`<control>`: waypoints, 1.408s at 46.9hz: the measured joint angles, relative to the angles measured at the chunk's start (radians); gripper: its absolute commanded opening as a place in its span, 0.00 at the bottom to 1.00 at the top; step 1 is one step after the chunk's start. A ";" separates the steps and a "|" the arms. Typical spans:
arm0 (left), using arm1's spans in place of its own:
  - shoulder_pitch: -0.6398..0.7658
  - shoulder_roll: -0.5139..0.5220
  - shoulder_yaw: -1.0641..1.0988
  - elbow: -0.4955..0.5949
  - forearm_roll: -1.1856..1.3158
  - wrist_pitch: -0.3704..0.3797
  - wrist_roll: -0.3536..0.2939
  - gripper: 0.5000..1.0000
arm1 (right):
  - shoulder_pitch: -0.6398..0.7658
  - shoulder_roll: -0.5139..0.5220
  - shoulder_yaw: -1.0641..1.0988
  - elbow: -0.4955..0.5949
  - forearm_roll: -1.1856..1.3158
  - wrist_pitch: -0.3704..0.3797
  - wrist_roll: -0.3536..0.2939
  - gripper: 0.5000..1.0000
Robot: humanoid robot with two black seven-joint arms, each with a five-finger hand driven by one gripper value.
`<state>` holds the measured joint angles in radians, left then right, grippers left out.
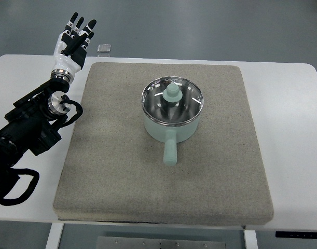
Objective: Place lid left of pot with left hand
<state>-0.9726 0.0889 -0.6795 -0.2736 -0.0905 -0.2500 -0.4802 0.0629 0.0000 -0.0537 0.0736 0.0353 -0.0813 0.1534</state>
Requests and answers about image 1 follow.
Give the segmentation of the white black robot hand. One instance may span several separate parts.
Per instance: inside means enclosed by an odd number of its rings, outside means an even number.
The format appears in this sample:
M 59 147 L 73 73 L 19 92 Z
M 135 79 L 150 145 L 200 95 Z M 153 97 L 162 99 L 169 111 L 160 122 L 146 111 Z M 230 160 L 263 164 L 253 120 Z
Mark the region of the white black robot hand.
M 51 78 L 63 78 L 71 83 L 75 74 L 82 70 L 97 21 L 93 19 L 82 28 L 83 22 L 83 17 L 79 18 L 77 12 L 73 13 L 59 35 L 53 53 Z

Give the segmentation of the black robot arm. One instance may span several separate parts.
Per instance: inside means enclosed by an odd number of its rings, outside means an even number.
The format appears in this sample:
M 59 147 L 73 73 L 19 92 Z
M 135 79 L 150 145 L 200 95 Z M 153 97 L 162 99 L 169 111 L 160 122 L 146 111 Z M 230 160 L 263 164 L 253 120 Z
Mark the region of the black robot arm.
M 38 156 L 48 151 L 61 136 L 58 130 L 73 124 L 82 114 L 82 106 L 66 93 L 73 78 L 66 70 L 53 70 L 51 78 L 14 102 L 5 115 L 8 124 L 0 130 L 0 204 L 12 206 L 26 201 L 34 192 L 39 173 L 16 169 L 15 164 L 30 150 Z M 14 199 L 6 196 L 22 175 L 32 177 L 24 193 Z

